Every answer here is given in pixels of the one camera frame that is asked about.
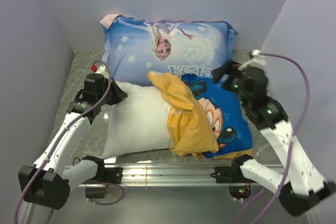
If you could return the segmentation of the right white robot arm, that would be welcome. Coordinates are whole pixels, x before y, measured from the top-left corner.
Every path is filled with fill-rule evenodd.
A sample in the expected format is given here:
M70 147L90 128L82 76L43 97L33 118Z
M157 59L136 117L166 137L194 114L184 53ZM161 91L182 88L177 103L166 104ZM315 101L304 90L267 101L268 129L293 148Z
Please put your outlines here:
M335 193L335 182L327 180L312 164L299 143L282 105L268 94L268 78L261 68L229 60L213 70L213 82L226 75L224 90L236 94L247 118L268 141L285 168L280 174L245 154L232 162L237 182L250 179L274 193L292 216L299 216Z

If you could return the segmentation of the yellow Mickey Mouse pillowcase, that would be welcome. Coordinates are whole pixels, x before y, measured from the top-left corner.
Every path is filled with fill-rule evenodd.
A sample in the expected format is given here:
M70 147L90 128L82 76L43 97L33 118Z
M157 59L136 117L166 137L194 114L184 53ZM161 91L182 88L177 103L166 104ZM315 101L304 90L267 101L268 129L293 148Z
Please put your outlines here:
M170 106L166 127L178 156L235 159L253 154L240 102L211 78L149 71L148 79Z

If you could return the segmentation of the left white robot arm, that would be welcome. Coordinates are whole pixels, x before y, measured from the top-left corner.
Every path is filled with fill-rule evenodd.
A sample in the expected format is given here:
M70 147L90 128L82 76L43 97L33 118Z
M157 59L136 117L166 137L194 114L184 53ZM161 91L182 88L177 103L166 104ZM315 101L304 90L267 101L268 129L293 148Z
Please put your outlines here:
M127 96L113 78L105 78L99 73L86 76L84 88L69 104L52 142L32 166L20 169L18 178L23 201L59 210L65 205L71 191L82 183L106 182L107 173L101 158L85 156L70 169L66 169L66 164L102 106L118 104Z

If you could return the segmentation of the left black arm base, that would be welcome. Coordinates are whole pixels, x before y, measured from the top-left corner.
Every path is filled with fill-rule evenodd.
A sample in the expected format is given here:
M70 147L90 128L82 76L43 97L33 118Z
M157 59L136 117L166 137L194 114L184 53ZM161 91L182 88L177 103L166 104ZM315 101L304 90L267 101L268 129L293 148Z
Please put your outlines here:
M108 206L120 202L125 195L125 190L121 186L123 176L123 168L110 167L105 168L101 177L90 179L85 182L85 197L88 202L95 205ZM96 199L104 199L108 195L110 187L115 187L121 190L121 195L118 199L112 202L98 202Z

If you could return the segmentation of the white pillow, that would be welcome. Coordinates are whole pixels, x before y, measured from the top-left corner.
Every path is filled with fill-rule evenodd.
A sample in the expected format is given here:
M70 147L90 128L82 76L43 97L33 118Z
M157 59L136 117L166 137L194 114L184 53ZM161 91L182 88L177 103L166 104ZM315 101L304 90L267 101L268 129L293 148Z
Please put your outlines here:
M171 106L158 88L117 82L128 97L111 107L102 158L174 147L167 130Z

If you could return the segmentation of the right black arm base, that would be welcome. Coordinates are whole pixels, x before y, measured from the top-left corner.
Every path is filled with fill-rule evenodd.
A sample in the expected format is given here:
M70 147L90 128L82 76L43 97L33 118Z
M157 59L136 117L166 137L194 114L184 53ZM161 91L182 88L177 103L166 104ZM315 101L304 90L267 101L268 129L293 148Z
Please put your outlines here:
M251 196L251 181L232 166L216 166L210 177L217 184L227 184L233 200L247 201Z

